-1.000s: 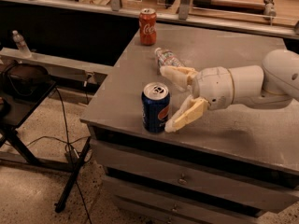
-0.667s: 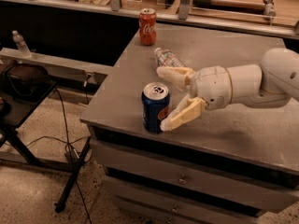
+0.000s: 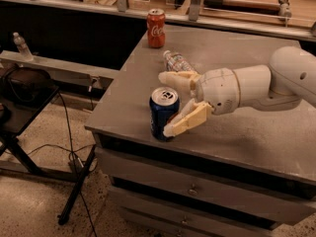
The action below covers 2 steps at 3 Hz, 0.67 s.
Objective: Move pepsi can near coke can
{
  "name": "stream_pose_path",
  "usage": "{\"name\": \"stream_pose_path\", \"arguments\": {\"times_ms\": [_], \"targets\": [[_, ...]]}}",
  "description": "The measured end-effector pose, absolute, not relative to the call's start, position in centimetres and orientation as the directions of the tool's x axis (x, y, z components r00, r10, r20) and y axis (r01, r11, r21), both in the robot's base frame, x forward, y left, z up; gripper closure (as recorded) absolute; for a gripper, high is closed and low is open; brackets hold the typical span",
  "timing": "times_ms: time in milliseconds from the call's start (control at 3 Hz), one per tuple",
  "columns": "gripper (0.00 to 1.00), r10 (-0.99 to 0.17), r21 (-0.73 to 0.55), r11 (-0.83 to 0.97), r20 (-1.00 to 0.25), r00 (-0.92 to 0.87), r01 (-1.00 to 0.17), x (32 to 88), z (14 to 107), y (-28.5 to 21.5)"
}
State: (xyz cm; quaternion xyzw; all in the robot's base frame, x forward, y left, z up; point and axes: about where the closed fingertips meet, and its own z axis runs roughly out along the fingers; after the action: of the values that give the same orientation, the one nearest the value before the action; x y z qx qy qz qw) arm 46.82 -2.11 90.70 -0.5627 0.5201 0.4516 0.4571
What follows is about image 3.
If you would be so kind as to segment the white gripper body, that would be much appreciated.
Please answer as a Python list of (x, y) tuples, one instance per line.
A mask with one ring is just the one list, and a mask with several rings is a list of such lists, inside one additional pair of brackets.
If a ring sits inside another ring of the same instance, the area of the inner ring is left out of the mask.
[(196, 98), (213, 106), (215, 115), (233, 113), (240, 102), (236, 75), (227, 68), (205, 72), (196, 81)]

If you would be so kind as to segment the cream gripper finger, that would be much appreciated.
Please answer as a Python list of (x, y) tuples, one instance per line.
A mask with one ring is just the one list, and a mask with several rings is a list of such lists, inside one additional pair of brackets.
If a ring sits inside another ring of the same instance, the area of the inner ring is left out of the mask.
[(196, 88), (196, 81), (200, 74), (194, 71), (165, 71), (158, 75), (159, 81), (178, 92), (190, 93)]
[(163, 129), (166, 137), (175, 137), (185, 131), (207, 121), (212, 114), (213, 106), (205, 101), (197, 102), (191, 99), (182, 108), (182, 110), (172, 118)]

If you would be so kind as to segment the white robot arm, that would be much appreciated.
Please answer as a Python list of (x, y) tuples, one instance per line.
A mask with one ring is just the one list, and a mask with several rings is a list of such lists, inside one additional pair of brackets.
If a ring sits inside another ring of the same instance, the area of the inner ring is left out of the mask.
[(159, 74), (159, 80), (180, 93), (192, 95), (164, 126), (167, 137), (196, 127), (211, 115), (230, 114), (238, 108), (286, 111), (301, 101), (316, 106), (316, 57), (295, 46), (275, 50), (267, 65), (220, 68), (203, 74), (165, 71)]

